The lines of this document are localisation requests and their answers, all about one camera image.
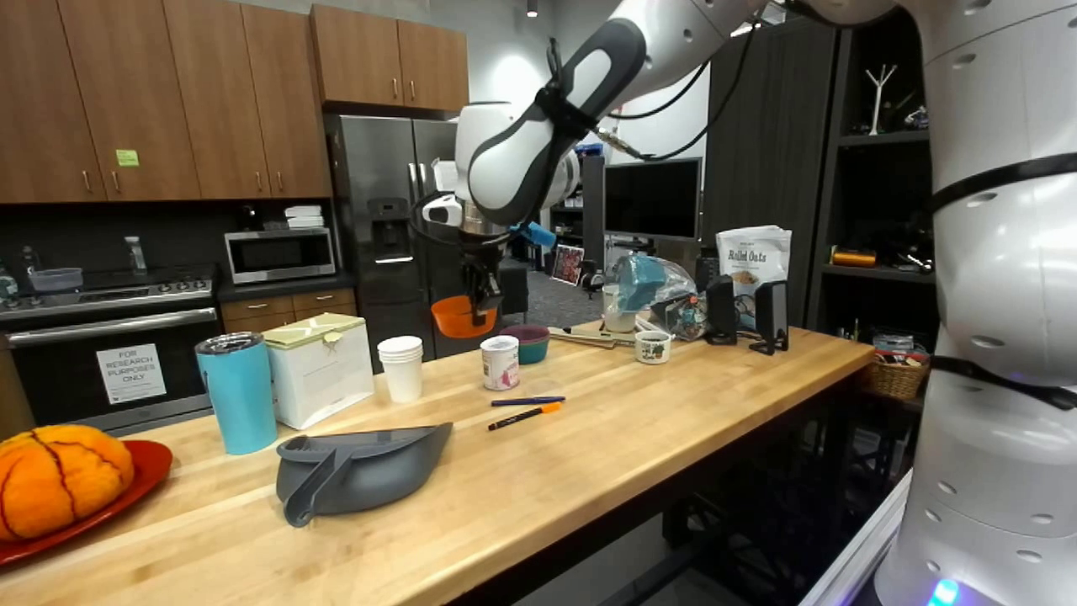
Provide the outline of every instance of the blue cup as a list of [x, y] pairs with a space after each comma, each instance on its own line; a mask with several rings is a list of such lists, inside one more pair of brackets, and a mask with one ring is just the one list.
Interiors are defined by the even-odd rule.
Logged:
[[200, 372], [228, 454], [275, 441], [270, 345], [260, 334], [222, 334], [195, 345]]

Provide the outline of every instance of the pen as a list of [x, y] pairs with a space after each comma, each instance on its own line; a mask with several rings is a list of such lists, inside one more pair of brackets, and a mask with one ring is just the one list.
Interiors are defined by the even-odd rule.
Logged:
[[563, 407], [557, 407], [557, 403], [532, 407], [532, 409], [523, 409], [523, 415], [510, 415], [510, 417], [492, 421], [492, 423], [489, 423], [489, 431], [499, 431], [499, 427], [507, 427], [507, 423], [519, 423], [519, 421], [537, 417], [537, 415], [554, 415], [554, 409], [563, 409]]
[[564, 398], [506, 398], [506, 399], [492, 399], [492, 407], [523, 407], [523, 403], [557, 403]]

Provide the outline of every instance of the stainless steel refrigerator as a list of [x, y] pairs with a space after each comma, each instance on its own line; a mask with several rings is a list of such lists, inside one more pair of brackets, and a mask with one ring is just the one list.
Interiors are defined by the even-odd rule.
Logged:
[[435, 161], [454, 158], [454, 120], [331, 113], [326, 131], [340, 251], [371, 344], [416, 334], [427, 358], [449, 352], [432, 298], [452, 288], [458, 251], [425, 241], [415, 221], [422, 202], [437, 196]]

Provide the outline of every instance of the backsplash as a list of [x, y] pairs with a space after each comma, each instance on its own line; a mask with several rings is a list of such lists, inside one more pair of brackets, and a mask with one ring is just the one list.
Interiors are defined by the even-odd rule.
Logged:
[[260, 229], [281, 205], [148, 202], [148, 205], [8, 205], [0, 267], [22, 277], [22, 247], [44, 267], [132, 269], [124, 237], [138, 237], [152, 269], [222, 269], [222, 232]]

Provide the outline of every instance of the red plate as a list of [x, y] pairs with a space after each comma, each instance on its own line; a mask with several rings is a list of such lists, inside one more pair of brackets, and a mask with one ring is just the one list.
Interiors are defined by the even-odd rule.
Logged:
[[39, 552], [50, 552], [99, 526], [104, 526], [109, 519], [119, 519], [120, 513], [136, 508], [138, 503], [145, 503], [156, 487], [165, 484], [167, 468], [171, 468], [171, 451], [157, 441], [124, 441], [124, 446], [136, 457], [136, 481], [132, 487], [115, 497], [109, 508], [95, 513], [92, 519], [79, 519], [73, 526], [65, 526], [50, 536], [39, 536], [35, 542], [12, 542], [12, 545], [0, 545], [0, 569], [28, 561]]

